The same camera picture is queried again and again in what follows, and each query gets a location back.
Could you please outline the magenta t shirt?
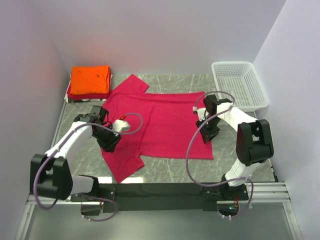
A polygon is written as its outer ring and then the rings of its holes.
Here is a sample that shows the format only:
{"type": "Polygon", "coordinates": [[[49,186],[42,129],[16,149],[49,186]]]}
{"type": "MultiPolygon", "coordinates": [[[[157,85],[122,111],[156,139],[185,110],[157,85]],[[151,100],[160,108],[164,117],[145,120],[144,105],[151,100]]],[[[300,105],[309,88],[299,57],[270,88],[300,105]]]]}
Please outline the magenta t shirt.
{"type": "Polygon", "coordinates": [[[183,159],[197,130],[193,105],[203,95],[192,93],[148,93],[149,85],[135,75],[111,91],[102,105],[111,122],[123,117],[130,130],[113,153],[102,152],[115,181],[121,183],[144,167],[141,156],[183,159]]]}

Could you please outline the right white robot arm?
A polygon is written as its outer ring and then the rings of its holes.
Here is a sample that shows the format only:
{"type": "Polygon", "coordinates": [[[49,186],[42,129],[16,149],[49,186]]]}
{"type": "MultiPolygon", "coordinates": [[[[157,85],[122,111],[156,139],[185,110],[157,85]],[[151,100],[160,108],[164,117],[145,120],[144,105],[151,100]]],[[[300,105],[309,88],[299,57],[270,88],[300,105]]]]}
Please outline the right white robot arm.
{"type": "Polygon", "coordinates": [[[236,200],[245,190],[245,182],[258,166],[274,155],[270,124],[267,120],[258,120],[235,107],[235,98],[218,99],[215,94],[205,94],[203,108],[192,111],[198,115],[196,126],[200,129],[203,143],[213,140],[219,132],[218,123],[223,120],[236,131],[237,159],[221,180],[228,181],[216,187],[217,192],[208,193],[221,200],[236,200]]]}

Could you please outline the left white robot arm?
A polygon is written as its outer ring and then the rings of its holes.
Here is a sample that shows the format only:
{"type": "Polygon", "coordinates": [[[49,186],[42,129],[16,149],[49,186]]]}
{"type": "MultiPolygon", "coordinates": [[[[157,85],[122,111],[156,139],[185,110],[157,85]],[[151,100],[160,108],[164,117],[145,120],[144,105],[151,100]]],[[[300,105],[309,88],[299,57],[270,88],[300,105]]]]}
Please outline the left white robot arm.
{"type": "Polygon", "coordinates": [[[90,113],[79,114],[67,133],[44,154],[35,154],[30,163],[30,193],[58,200],[70,195],[82,194],[88,201],[100,195],[97,177],[89,175],[72,176],[70,164],[83,144],[94,137],[99,147],[112,153],[121,140],[121,132],[130,125],[117,119],[107,123],[109,112],[101,106],[93,106],[90,113]]]}

